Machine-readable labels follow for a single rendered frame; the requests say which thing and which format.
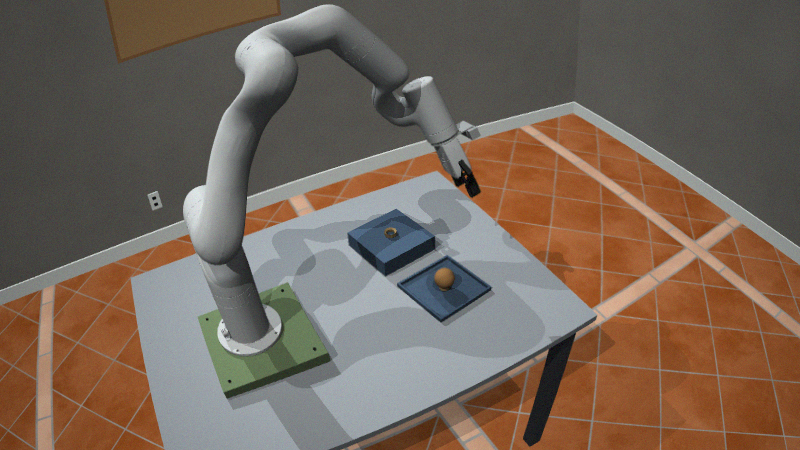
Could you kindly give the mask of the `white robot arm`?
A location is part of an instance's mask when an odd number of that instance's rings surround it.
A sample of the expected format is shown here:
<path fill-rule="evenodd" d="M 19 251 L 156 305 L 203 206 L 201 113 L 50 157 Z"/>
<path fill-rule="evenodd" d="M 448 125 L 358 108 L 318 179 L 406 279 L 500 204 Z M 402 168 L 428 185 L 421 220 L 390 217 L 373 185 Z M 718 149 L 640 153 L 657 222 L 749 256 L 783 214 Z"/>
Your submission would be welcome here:
<path fill-rule="evenodd" d="M 235 53 L 244 85 L 220 121 L 206 185 L 190 191 L 183 205 L 189 236 L 224 319 L 218 326 L 218 339 L 234 355 L 263 353 L 282 332 L 279 314 L 261 302 L 241 246 L 249 175 L 266 125 L 296 84 L 294 57 L 324 49 L 374 84 L 373 105 L 392 124 L 418 125 L 431 144 L 444 142 L 456 132 L 456 136 L 463 133 L 471 140 L 480 137 L 477 127 L 465 121 L 455 124 L 432 77 L 410 82 L 402 89 L 404 97 L 398 96 L 394 90 L 408 79 L 408 66 L 339 6 L 317 6 L 247 36 Z"/>

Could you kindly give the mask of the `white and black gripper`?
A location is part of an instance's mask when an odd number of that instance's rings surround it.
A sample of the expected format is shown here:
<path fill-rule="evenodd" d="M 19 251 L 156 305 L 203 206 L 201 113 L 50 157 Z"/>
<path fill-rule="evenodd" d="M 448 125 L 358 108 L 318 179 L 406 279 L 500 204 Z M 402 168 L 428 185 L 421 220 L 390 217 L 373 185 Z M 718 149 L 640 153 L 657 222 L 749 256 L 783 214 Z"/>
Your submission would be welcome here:
<path fill-rule="evenodd" d="M 463 148 L 461 147 L 457 139 L 456 134 L 457 132 L 450 139 L 444 142 L 436 144 L 430 143 L 430 144 L 432 146 L 437 145 L 434 146 L 434 148 L 437 152 L 439 160 L 442 163 L 444 170 L 447 173 L 449 173 L 451 177 L 452 176 L 454 177 L 454 178 L 452 177 L 452 179 L 455 185 L 459 187 L 465 183 L 466 184 L 465 187 L 467 189 L 469 196 L 473 198 L 479 193 L 481 193 L 481 190 L 478 186 L 476 179 L 474 180 L 474 176 L 471 171 L 472 170 L 471 165 Z M 464 171 L 464 173 L 462 171 Z M 466 178 L 465 175 L 467 175 Z"/>

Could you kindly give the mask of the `blue square tray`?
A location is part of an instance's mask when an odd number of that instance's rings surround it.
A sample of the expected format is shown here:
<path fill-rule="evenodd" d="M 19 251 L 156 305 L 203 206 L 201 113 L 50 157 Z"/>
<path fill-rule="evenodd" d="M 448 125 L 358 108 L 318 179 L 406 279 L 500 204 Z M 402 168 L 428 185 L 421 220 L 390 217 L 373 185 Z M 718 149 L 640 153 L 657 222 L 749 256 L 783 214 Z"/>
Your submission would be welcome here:
<path fill-rule="evenodd" d="M 448 268 L 455 275 L 449 288 L 440 288 L 434 281 L 435 273 L 441 268 Z M 490 285 L 448 255 L 400 281 L 398 288 L 440 322 L 491 290 Z"/>

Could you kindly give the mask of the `dark blue square box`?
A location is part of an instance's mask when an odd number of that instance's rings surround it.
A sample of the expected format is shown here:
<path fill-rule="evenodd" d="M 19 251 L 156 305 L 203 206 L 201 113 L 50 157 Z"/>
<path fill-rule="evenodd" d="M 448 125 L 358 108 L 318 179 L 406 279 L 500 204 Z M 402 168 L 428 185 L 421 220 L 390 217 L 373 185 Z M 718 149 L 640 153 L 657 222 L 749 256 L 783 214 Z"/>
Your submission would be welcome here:
<path fill-rule="evenodd" d="M 348 241 L 384 276 L 435 249 L 435 236 L 398 209 L 349 231 Z"/>

